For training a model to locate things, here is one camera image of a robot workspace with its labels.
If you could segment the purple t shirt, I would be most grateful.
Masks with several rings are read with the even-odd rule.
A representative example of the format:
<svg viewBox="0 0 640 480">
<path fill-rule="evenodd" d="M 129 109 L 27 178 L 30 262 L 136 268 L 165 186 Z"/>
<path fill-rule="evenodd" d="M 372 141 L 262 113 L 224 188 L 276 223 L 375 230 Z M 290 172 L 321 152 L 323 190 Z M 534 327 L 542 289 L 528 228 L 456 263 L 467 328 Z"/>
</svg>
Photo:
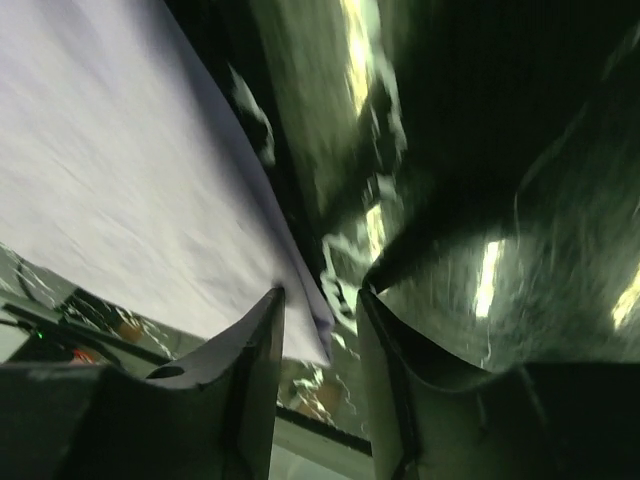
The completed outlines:
<svg viewBox="0 0 640 480">
<path fill-rule="evenodd" d="M 285 356 L 329 362 L 332 312 L 161 1 L 2 3 L 1 241 L 203 339 L 281 286 Z"/>
</svg>

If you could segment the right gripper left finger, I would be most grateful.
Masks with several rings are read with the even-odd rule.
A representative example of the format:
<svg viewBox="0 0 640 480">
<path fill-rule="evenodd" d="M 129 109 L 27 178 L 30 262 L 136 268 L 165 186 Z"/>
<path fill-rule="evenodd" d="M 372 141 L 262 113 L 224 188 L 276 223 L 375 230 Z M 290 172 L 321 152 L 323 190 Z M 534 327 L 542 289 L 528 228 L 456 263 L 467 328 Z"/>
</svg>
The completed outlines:
<svg viewBox="0 0 640 480">
<path fill-rule="evenodd" d="M 284 292 L 138 378 L 112 365 L 10 362 L 1 367 L 5 479 L 265 479 L 284 331 Z"/>
</svg>

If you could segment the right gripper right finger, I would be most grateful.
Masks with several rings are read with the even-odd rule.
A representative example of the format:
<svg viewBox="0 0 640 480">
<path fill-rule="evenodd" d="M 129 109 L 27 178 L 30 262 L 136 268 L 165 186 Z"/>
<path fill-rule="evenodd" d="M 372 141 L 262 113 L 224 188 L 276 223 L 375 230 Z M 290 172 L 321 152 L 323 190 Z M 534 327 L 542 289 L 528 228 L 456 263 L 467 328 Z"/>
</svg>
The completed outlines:
<svg viewBox="0 0 640 480">
<path fill-rule="evenodd" d="M 635 479 L 639 368 L 450 354 L 367 290 L 358 337 L 379 479 Z"/>
</svg>

